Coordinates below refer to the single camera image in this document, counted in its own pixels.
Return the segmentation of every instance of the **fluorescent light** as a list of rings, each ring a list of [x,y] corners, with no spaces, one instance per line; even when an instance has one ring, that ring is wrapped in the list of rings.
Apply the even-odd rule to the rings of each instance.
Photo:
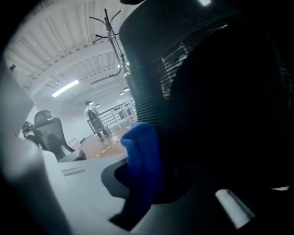
[[[69,84],[67,84],[66,86],[60,88],[57,92],[55,92],[54,94],[52,94],[53,97],[56,97],[58,95],[60,95],[62,92],[66,91],[67,89],[71,88],[72,86],[78,84],[79,81],[78,80],[75,80]]]
[[[207,6],[211,3],[211,0],[198,0],[203,6]]]

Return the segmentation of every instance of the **chair seat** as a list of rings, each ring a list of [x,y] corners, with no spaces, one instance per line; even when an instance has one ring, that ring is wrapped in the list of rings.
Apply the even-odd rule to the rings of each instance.
[[[58,162],[73,162],[80,160],[86,160],[86,155],[82,150],[76,150],[60,159]]]

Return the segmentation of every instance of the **white ceiling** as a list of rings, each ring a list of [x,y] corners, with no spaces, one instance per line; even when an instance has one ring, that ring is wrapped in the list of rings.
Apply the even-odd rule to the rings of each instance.
[[[111,99],[127,86],[123,73],[90,83],[118,72],[117,59],[107,39],[92,43],[95,34],[107,35],[105,26],[90,16],[104,18],[107,8],[115,32],[137,6],[119,0],[44,0],[24,19],[5,51],[8,65],[16,65],[17,81],[38,101],[70,102]],[[68,83],[79,84],[53,98]]]

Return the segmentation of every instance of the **person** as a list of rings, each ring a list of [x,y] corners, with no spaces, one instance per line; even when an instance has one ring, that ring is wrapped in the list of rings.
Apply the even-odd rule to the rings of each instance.
[[[38,139],[33,133],[33,126],[30,122],[27,122],[27,121],[24,122],[22,131],[23,131],[23,136],[25,140],[30,140],[34,142],[37,146],[39,146]]]
[[[99,139],[101,141],[104,141],[100,131],[102,129],[102,132],[104,133],[104,135],[107,137],[108,133],[105,130],[102,121],[100,120],[100,118],[98,117],[98,112],[97,110],[94,108],[94,106],[91,105],[91,101],[86,101],[85,105],[86,105],[86,109],[85,109],[85,115],[87,116],[87,118],[89,119],[89,121],[91,122],[93,128],[95,129]]]

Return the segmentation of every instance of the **brown floor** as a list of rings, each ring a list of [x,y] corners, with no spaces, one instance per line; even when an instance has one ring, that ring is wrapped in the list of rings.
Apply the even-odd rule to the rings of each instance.
[[[91,135],[84,140],[80,149],[84,151],[87,159],[95,159],[97,157],[109,157],[117,154],[126,153],[125,148],[120,143],[120,138],[128,131],[129,122],[122,123],[121,129],[115,126],[110,129],[112,135],[104,136],[104,141],[101,142],[97,136]]]

